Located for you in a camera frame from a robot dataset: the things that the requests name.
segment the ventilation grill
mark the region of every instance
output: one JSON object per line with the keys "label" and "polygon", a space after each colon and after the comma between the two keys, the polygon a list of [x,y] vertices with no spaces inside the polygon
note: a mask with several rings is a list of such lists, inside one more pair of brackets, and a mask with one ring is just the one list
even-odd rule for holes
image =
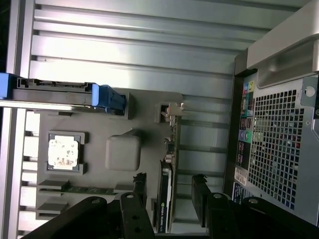
{"label": "ventilation grill", "polygon": [[296,109],[297,91],[255,99],[249,181],[295,209],[304,109]]}

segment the blue latch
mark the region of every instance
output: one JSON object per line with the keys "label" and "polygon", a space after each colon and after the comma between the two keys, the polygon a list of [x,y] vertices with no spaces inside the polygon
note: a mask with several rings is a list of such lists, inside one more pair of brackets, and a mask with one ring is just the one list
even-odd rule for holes
{"label": "blue latch", "polygon": [[124,111],[125,98],[108,85],[93,84],[92,106],[104,107],[106,113],[109,113],[110,109]]}
{"label": "blue latch", "polygon": [[0,100],[10,100],[12,97],[12,81],[15,75],[0,73]]}

